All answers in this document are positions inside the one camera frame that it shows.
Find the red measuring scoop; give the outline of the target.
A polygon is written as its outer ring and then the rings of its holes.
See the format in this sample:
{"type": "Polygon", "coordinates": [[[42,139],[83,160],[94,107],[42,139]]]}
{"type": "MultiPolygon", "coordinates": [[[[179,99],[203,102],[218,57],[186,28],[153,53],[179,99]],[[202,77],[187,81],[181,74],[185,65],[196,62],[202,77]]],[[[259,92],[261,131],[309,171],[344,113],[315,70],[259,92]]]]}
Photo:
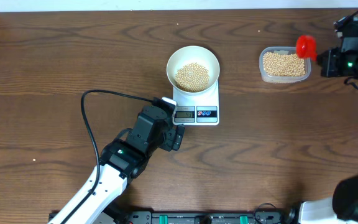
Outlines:
{"type": "Polygon", "coordinates": [[[316,60],[316,41],[310,35],[301,35],[296,42],[296,54],[302,59],[316,60]]]}

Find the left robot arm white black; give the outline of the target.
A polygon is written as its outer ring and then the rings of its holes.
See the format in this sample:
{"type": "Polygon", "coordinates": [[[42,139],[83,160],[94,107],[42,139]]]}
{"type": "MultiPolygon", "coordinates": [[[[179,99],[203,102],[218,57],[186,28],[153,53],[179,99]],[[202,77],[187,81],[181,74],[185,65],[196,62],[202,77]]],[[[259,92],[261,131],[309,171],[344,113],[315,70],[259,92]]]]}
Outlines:
{"type": "Polygon", "coordinates": [[[93,223],[145,170],[156,149],[179,150],[185,127],[173,124],[177,106],[166,97],[144,106],[125,140],[116,138],[102,150],[86,183],[49,222],[93,223]]]}

